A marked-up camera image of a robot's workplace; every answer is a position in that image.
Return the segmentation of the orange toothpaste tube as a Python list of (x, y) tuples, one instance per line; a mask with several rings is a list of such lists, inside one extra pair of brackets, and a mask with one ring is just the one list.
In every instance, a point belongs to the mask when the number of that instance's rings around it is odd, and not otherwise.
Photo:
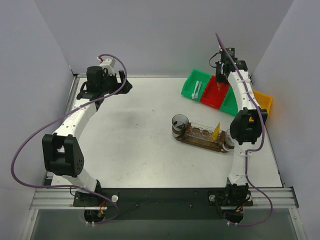
[(218, 89), (218, 91), (220, 92), (221, 89), (224, 87), (224, 83), (222, 83), (222, 82), (216, 82), (216, 84), (217, 84), (217, 89)]

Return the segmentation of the grey glass cup with holder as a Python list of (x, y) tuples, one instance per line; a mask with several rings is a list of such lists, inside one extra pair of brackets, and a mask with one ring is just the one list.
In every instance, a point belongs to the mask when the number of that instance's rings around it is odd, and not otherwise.
[(171, 120), (173, 137), (181, 137), (185, 133), (189, 123), (189, 119), (183, 114), (176, 114), (173, 116)]

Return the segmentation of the yellow toothpaste tube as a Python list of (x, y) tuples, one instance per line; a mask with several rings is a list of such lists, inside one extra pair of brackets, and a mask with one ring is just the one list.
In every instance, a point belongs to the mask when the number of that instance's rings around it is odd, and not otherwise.
[(220, 134), (220, 129), (221, 129), (221, 123), (219, 122), (211, 134), (211, 140), (213, 142), (217, 141)]

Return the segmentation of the clear acrylic toothbrush rack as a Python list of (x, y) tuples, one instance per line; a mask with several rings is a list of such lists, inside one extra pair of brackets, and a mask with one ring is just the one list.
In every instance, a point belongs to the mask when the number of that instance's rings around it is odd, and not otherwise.
[(216, 127), (191, 122), (184, 132), (184, 138), (189, 144), (196, 147), (216, 152), (224, 152), (223, 143), (225, 141), (226, 132), (220, 128), (217, 141), (212, 141), (211, 139), (212, 132)]

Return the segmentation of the clear glass cup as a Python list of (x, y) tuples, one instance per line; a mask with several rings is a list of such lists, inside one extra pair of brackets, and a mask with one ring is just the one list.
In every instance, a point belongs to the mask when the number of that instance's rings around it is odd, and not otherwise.
[(224, 139), (224, 143), (223, 143), (222, 147), (226, 152), (233, 151), (235, 148), (234, 141), (231, 137), (230, 129), (228, 129), (225, 132), (225, 139)]

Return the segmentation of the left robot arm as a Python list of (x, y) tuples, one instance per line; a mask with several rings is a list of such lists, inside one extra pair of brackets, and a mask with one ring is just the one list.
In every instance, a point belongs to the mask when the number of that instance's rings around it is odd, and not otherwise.
[(85, 193), (84, 199), (92, 206), (101, 203), (103, 194), (100, 182), (85, 170), (85, 158), (78, 140), (105, 96), (127, 94), (132, 87), (123, 70), (111, 73), (106, 67), (88, 67), (86, 81), (80, 87), (71, 114), (52, 134), (45, 134), (42, 138), (45, 169), (78, 186), (79, 192)]

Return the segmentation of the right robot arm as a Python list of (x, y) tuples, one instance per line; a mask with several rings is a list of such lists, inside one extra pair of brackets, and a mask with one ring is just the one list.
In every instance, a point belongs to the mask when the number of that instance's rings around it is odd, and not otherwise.
[(231, 86), (237, 104), (237, 114), (229, 127), (234, 155), (226, 185), (228, 203), (234, 205), (250, 200), (248, 160), (264, 144), (268, 111), (256, 100), (246, 62), (237, 60), (234, 48), (221, 47), (219, 53), (216, 82)]

